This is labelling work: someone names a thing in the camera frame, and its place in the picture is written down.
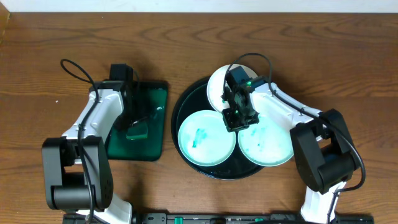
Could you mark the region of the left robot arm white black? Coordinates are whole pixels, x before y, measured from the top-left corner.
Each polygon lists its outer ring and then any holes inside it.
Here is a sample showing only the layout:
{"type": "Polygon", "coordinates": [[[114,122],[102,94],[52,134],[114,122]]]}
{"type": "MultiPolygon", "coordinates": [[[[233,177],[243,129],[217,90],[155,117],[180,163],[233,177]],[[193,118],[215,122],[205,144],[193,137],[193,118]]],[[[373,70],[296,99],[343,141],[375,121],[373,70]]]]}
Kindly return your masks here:
{"type": "Polygon", "coordinates": [[[131,121],[133,88],[131,81],[95,83],[71,128],[42,145],[47,205],[68,212],[71,222],[137,222],[133,206],[114,193],[105,147],[113,125],[131,121]]]}

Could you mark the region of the white plate back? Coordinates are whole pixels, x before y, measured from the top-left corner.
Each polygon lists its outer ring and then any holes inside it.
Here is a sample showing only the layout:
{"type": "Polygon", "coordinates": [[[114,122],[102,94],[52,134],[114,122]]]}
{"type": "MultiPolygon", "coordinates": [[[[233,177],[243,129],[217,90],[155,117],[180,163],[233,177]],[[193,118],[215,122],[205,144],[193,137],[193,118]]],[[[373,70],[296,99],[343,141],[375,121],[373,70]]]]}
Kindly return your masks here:
{"type": "MultiPolygon", "coordinates": [[[[206,94],[207,94],[207,98],[208,98],[210,105],[213,107],[213,109],[215,109],[215,111],[219,112],[220,114],[222,113],[222,111],[224,109],[230,108],[228,101],[222,99],[224,90],[221,87],[221,85],[223,84],[224,77],[226,75],[226,71],[227,71],[228,67],[229,67],[229,65],[225,65],[225,66],[222,66],[219,69],[217,69],[210,77],[208,84],[207,84],[207,88],[206,88],[206,94]]],[[[232,65],[232,67],[230,68],[229,71],[231,72],[232,69],[238,68],[238,67],[242,67],[249,78],[257,77],[257,74],[251,68],[249,68],[245,65],[234,64],[234,65],[232,65]]],[[[242,112],[245,110],[250,111],[250,109],[248,109],[248,108],[250,108],[250,101],[248,103],[249,103],[249,106],[247,105],[247,102],[245,102],[245,103],[244,103],[244,101],[242,102],[242,105],[240,106],[242,112]]]]}

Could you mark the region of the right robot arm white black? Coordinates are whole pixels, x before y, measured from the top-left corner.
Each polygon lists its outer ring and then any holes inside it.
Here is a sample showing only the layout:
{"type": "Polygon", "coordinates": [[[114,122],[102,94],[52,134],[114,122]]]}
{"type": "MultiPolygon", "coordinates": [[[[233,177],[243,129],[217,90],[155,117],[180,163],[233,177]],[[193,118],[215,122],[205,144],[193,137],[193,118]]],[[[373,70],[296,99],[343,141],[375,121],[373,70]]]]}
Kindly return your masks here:
{"type": "Polygon", "coordinates": [[[342,114],[307,107],[265,81],[225,82],[221,98],[228,103],[222,110],[228,131],[260,128],[268,118],[287,135],[297,171],[307,186],[302,218],[310,223],[334,221],[340,194],[362,186],[346,187],[353,172],[361,169],[366,174],[342,114]]]}

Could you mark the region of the green scrub sponge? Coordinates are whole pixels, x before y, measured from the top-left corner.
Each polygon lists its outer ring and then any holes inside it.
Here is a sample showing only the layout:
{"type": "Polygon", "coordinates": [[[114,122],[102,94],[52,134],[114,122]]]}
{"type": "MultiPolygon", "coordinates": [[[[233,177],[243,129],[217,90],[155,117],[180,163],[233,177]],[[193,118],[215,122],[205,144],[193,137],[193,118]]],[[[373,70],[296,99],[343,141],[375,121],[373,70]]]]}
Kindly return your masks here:
{"type": "Polygon", "coordinates": [[[135,123],[126,132],[126,139],[128,140],[140,140],[145,139],[148,136],[148,125],[145,121],[135,123]]]}

